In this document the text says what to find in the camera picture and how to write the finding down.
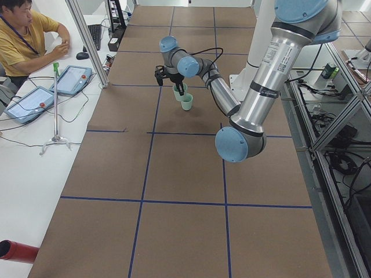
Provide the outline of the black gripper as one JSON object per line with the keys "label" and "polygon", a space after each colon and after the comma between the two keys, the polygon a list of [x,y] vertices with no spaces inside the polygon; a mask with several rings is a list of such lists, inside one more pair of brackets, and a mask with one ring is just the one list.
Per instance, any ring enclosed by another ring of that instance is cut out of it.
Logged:
{"label": "black gripper", "polygon": [[175,83],[174,91],[180,96],[184,95],[184,76],[182,76],[175,67],[157,65],[155,67],[154,76],[159,86],[163,86],[163,80],[169,78],[171,82]]}

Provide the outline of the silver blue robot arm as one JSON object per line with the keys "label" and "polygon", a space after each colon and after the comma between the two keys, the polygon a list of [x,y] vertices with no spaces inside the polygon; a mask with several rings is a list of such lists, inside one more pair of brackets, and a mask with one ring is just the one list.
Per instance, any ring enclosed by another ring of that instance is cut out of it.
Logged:
{"label": "silver blue robot arm", "polygon": [[155,69],[158,84],[162,86],[168,78],[182,96],[186,92],[183,79],[198,76],[228,118],[229,126],[221,128],[215,138],[219,156],[228,162],[238,163],[263,151],[263,123],[302,48],[335,41],[340,34],[341,1],[274,1],[271,9],[272,38],[242,102],[220,75],[216,63],[187,53],[173,36],[159,42],[164,64]]}

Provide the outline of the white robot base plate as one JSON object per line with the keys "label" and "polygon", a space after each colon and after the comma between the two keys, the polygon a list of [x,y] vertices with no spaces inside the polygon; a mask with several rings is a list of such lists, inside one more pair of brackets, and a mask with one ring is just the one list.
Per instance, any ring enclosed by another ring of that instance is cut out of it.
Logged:
{"label": "white robot base plate", "polygon": [[230,88],[235,97],[242,101],[247,94],[247,84],[245,82],[245,75],[230,75]]}

